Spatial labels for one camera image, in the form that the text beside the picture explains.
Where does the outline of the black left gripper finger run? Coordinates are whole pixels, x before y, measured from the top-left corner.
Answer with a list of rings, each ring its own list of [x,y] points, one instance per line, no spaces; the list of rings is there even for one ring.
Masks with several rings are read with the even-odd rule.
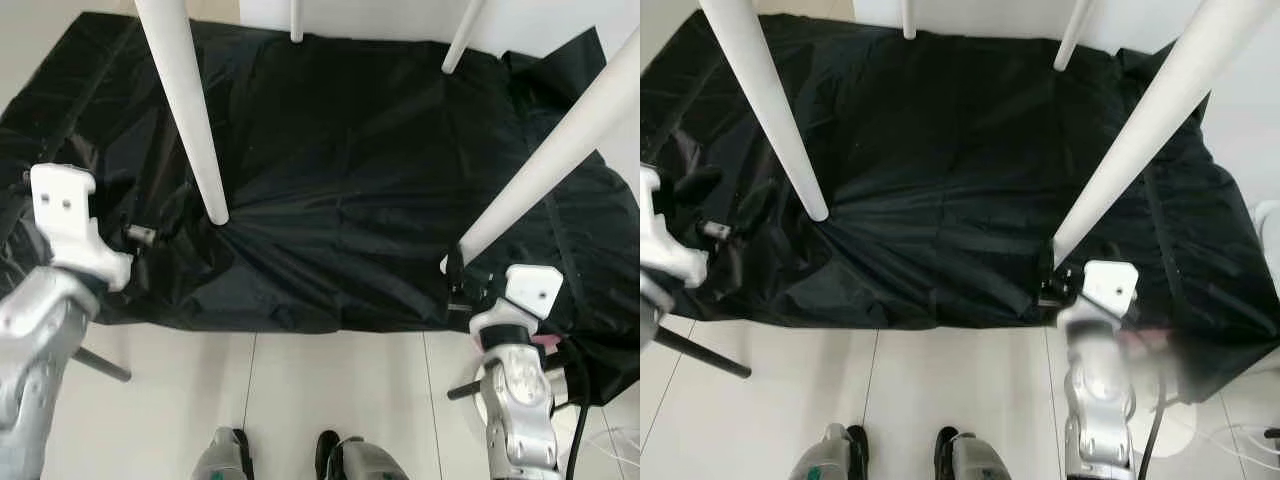
[[[672,202],[684,209],[696,209],[705,204],[716,192],[724,173],[719,166],[700,166],[675,180],[672,186]]]
[[[765,180],[754,186],[741,200],[735,214],[735,230],[756,230],[774,209],[778,186]]]

